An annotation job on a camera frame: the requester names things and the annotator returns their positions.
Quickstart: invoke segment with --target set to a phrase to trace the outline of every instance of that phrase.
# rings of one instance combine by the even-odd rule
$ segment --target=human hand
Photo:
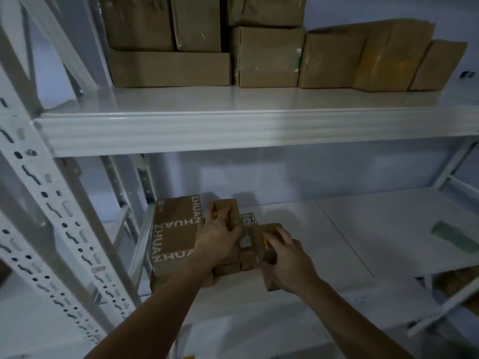
[[[263,233],[277,254],[277,263],[270,265],[260,262],[261,270],[281,289],[299,295],[302,289],[319,279],[311,257],[304,250],[301,242],[293,239],[288,231],[277,228],[283,238],[280,242],[274,235]]]
[[[221,210],[214,219],[213,205],[209,204],[205,223],[198,224],[192,259],[199,262],[208,271],[230,254],[234,243],[241,236],[241,225],[228,231],[226,218],[229,212],[230,209]]]

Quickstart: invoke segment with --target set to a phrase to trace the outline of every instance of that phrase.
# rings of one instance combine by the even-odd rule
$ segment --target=green object
[[[464,234],[462,230],[442,220],[436,222],[431,229],[436,237],[452,243],[461,251],[473,254],[479,252],[479,244]]]

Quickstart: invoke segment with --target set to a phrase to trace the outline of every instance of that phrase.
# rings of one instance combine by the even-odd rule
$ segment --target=shelf
[[[15,272],[0,287],[0,323],[2,358],[84,341],[76,325]]]
[[[410,278],[344,295],[381,329],[437,314],[439,305]],[[331,336],[302,302],[242,310],[220,319],[184,326],[178,339],[179,358],[264,359],[331,342]]]
[[[479,133],[473,87],[104,89],[46,111],[35,126],[56,157],[465,136]]]
[[[479,243],[479,217],[432,189],[319,200],[320,207],[376,278],[417,277],[479,264],[430,233],[443,220]]]
[[[316,269],[335,289],[370,285],[372,276],[344,241],[315,201],[263,205],[241,209],[253,212],[259,224],[281,222],[291,235],[300,239]],[[220,277],[211,288],[201,289],[185,324],[237,312],[241,307],[295,302],[285,291],[268,292],[258,269]]]

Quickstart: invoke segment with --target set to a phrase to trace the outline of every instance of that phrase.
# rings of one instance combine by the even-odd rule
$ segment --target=slotted hole
[[[65,234],[67,235],[68,239],[71,239],[72,241],[74,241],[75,244],[79,244],[79,243],[80,243],[80,242],[79,242],[73,235],[71,235],[70,233],[65,232]]]
[[[27,176],[31,177],[34,182],[36,182],[38,185],[42,185],[42,183],[36,178],[36,176],[30,173],[30,171],[28,171],[25,165],[22,165],[21,169],[24,171],[25,174],[27,174]]]
[[[8,142],[10,142],[11,144],[14,144],[15,142],[13,141],[13,139],[10,137],[10,135],[4,131],[4,130],[0,130],[0,132],[3,134],[3,136],[8,140]]]
[[[25,141],[25,130],[23,128],[17,128],[17,136],[20,141]]]
[[[52,208],[52,206],[50,205],[50,203],[47,203],[46,206],[48,207],[48,209],[50,209],[53,213],[55,213],[59,218],[62,218],[62,216],[60,215],[60,213],[58,211],[56,211],[55,209]]]
[[[65,209],[65,211],[67,212],[67,215],[69,217],[73,217],[72,209],[70,207],[70,202],[68,200],[66,200],[62,203],[62,205],[63,205],[63,208]]]
[[[23,267],[23,266],[21,266],[21,265],[17,265],[17,266],[18,266],[19,269],[21,269],[22,271],[27,272],[29,275],[33,275],[33,272],[30,271],[29,269],[27,269],[27,268],[25,268],[25,267]]]
[[[11,253],[11,250],[10,250],[9,247],[5,247],[5,246],[0,245],[0,248],[7,251],[7,253]]]
[[[85,262],[87,262],[89,265],[93,265],[87,258],[85,258],[83,255],[81,256],[81,259],[83,259]]]
[[[25,152],[28,156],[37,156],[37,152],[35,150],[29,149]]]

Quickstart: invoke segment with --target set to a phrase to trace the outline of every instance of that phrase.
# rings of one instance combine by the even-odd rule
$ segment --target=cardboard box
[[[221,52],[219,0],[171,0],[180,52]]]
[[[241,269],[240,263],[233,263],[231,265],[225,266],[216,266],[213,268],[213,273],[215,276],[226,276],[238,273]]]
[[[298,87],[350,88],[364,41],[360,35],[306,35]]]
[[[303,29],[233,30],[233,79],[242,88],[296,87]]]
[[[306,0],[228,0],[230,26],[303,25]]]
[[[434,34],[435,24],[413,18],[340,25],[315,32],[366,37],[353,88],[404,92]]]
[[[277,263],[276,251],[268,243],[266,239],[263,238],[263,233],[270,233],[275,235],[280,241],[283,241],[283,238],[276,231],[277,228],[283,228],[280,223],[271,223],[257,225],[254,227],[254,236],[253,236],[253,245],[256,251],[258,259],[268,262],[270,265],[275,265]],[[264,284],[268,291],[276,291],[279,289],[278,286],[271,280],[270,277],[266,277],[263,273]]]
[[[443,90],[467,47],[467,42],[431,41],[409,90]]]
[[[108,55],[115,87],[229,86],[228,53],[117,52]]]
[[[150,251],[155,276],[169,277],[187,262],[202,219],[199,195],[156,203]]]
[[[216,218],[220,211],[230,209],[226,218],[226,227],[229,231],[233,230],[240,224],[240,210],[236,199],[220,199],[213,200],[208,204],[213,205],[213,218]],[[231,265],[240,261],[240,243],[236,242],[228,257],[223,259],[219,266]]]
[[[166,280],[170,278],[170,276],[161,276],[161,277],[156,277],[153,272],[151,273],[151,278],[150,278],[150,289],[151,293],[155,293],[159,287],[166,282]],[[202,288],[207,288],[211,287],[215,284],[215,277],[213,276],[213,273],[211,272],[208,274],[201,284]]]
[[[172,51],[168,0],[99,0],[110,48]]]

